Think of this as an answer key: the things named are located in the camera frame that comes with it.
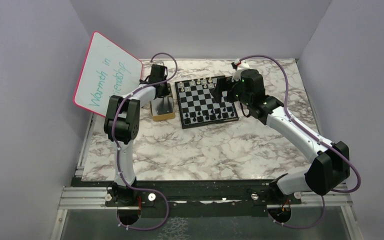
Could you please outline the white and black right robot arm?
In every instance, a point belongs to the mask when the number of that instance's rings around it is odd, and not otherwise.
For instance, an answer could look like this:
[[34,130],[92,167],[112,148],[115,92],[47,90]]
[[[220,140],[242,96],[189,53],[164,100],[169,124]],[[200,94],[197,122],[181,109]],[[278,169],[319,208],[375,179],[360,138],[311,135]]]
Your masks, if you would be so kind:
[[311,161],[308,170],[286,173],[269,184],[268,196],[272,202],[280,204],[296,192],[324,196],[350,176],[350,167],[344,161],[349,158],[348,146],[339,141],[328,148],[329,140],[313,138],[317,133],[307,126],[300,128],[302,122],[286,111],[279,99],[266,94],[263,76],[256,69],[239,70],[234,76],[218,78],[211,95],[217,103],[226,100],[247,106],[253,118],[276,130]]

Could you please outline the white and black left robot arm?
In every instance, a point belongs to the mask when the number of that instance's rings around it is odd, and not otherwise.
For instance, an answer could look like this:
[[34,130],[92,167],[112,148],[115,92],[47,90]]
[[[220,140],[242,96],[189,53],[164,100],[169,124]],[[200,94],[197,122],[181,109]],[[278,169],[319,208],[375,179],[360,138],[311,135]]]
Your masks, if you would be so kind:
[[133,143],[139,132],[141,107],[168,94],[167,75],[166,66],[153,64],[150,74],[137,88],[123,96],[112,95],[108,102],[103,129],[115,144],[115,177],[111,190],[115,200],[127,206],[137,200]]

